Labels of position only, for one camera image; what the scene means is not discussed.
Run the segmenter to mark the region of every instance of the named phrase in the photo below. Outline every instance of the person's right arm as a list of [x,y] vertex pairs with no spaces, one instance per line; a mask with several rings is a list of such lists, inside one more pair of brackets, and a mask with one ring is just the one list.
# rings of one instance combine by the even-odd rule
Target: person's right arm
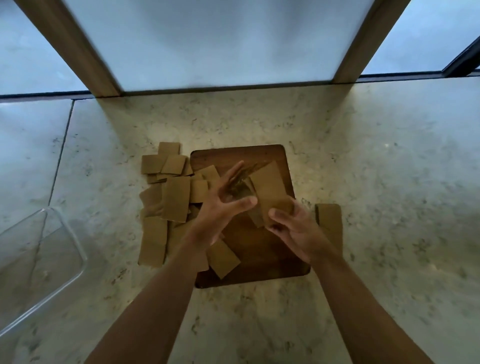
[[281,225],[269,230],[311,264],[352,362],[433,363],[375,300],[309,212],[293,201],[291,216],[270,210],[272,220]]

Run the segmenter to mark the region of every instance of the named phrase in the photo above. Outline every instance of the person's left arm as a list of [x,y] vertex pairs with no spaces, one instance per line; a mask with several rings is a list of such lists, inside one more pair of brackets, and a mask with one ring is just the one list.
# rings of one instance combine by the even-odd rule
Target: person's left arm
[[228,184],[242,165],[237,163],[209,191],[181,247],[108,329],[85,363],[167,362],[202,255],[235,215],[257,203],[255,197],[229,202]]

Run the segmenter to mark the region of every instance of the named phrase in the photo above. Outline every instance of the cutting board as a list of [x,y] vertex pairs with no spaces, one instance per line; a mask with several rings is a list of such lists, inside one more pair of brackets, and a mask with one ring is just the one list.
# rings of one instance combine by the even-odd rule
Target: cutting board
[[[245,167],[275,160],[287,194],[295,197],[282,145],[195,150],[190,154],[193,171],[213,164],[220,176],[239,160],[245,161]],[[241,263],[223,279],[218,278],[212,269],[199,272],[195,281],[197,288],[303,276],[310,271],[308,264],[297,258],[277,236],[265,228],[257,228],[246,213],[234,217],[223,234],[225,243]]]

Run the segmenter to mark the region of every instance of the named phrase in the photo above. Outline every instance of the hand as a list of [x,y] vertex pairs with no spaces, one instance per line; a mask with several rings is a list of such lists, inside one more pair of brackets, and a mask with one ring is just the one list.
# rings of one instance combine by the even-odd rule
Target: hand
[[242,166],[243,160],[225,173],[208,191],[208,196],[187,233],[187,238],[199,243],[202,248],[206,249],[215,243],[235,215],[248,211],[257,204],[255,196],[233,201],[232,195],[227,193],[228,185],[240,172]]
[[274,225],[267,230],[282,239],[298,258],[310,264],[332,244],[300,202],[290,199],[293,201],[293,214],[271,208],[268,215],[282,226]]

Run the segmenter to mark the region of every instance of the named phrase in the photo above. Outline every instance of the glass panel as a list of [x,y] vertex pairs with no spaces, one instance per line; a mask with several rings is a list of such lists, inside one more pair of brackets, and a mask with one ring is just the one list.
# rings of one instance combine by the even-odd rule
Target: glass panel
[[480,35],[480,1],[412,0],[363,74],[441,71]]
[[66,0],[126,91],[331,80],[373,0]]
[[13,0],[0,0],[0,95],[85,91]]

